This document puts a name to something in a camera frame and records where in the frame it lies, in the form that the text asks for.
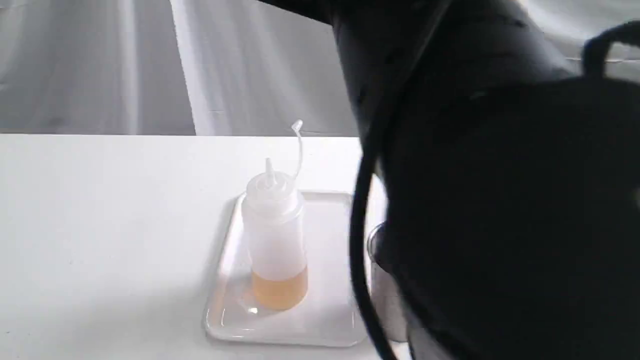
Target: orange liquid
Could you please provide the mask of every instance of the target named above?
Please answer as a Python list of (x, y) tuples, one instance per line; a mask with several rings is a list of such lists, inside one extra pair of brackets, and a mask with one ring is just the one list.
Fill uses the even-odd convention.
[(290, 309), (298, 305), (307, 294), (307, 268), (284, 281), (266, 280), (255, 272), (251, 273), (251, 280), (256, 300), (268, 309)]

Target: stainless steel container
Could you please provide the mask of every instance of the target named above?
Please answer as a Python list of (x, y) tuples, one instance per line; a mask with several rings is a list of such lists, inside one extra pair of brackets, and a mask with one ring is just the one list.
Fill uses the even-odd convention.
[(383, 254), (378, 250), (384, 236), (385, 224), (378, 225), (367, 240), (371, 259), (371, 300), (389, 340), (405, 343), (406, 320), (396, 281), (383, 268)]

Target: white table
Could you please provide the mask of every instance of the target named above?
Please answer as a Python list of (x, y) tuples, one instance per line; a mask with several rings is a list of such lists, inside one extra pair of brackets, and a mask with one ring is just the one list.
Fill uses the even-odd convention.
[[(302, 189), (351, 191), (354, 138), (306, 138)], [(295, 138), (0, 135), (0, 359), (376, 359), (207, 338), (233, 200)], [(385, 200), (374, 185), (369, 226)], [(401, 358), (406, 347), (396, 345)]]

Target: black strap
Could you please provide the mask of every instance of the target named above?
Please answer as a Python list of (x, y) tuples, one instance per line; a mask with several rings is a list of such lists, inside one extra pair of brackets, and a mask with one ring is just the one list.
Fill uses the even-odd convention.
[(582, 50), (582, 69), (585, 76), (604, 77), (607, 55), (616, 42), (640, 47), (640, 20), (616, 26), (587, 41)]

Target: white backdrop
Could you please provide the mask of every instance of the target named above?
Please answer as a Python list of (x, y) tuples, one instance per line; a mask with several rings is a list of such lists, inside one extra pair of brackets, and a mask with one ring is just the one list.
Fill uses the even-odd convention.
[[(636, 0), (520, 0), (569, 58)], [(640, 51), (612, 74), (640, 81)], [(254, 0), (0, 0), (0, 132), (356, 135), (331, 29)]]

